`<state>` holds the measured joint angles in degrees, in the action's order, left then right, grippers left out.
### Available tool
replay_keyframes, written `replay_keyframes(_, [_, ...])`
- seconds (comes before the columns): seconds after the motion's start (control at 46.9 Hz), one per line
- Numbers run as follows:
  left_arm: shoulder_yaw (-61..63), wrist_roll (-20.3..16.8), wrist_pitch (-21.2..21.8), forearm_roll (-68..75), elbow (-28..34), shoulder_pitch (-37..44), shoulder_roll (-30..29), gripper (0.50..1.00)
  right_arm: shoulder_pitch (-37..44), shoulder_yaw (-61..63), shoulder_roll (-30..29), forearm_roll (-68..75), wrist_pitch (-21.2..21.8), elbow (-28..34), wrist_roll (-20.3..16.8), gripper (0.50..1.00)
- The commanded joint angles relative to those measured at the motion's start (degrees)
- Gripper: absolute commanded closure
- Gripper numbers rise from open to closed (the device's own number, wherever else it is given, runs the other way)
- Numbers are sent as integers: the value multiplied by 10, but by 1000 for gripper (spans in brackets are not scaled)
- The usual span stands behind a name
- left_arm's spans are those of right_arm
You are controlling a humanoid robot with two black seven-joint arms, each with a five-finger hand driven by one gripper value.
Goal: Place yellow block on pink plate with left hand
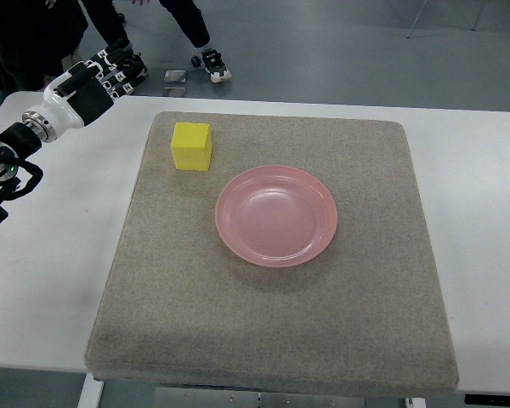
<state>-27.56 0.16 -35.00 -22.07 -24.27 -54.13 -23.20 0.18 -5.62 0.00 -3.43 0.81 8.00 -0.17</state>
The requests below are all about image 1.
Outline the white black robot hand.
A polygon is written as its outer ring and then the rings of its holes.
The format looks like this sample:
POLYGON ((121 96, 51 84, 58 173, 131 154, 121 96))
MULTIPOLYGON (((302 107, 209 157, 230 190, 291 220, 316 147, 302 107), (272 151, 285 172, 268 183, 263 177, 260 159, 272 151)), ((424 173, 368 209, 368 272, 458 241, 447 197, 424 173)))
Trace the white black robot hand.
POLYGON ((146 75, 141 57, 120 39, 54 79, 33 110, 50 129, 48 138, 57 138, 100 118, 122 96, 132 94, 146 75))

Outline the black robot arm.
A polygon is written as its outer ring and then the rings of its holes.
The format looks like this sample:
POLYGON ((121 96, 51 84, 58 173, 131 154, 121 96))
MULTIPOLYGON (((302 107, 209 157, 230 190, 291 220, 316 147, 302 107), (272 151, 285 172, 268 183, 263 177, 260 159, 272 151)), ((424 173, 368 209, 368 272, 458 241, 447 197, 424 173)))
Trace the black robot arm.
POLYGON ((58 117, 32 109, 0 133, 0 223, 9 216, 3 203, 31 193, 43 178, 43 170, 28 157, 64 131, 58 117))

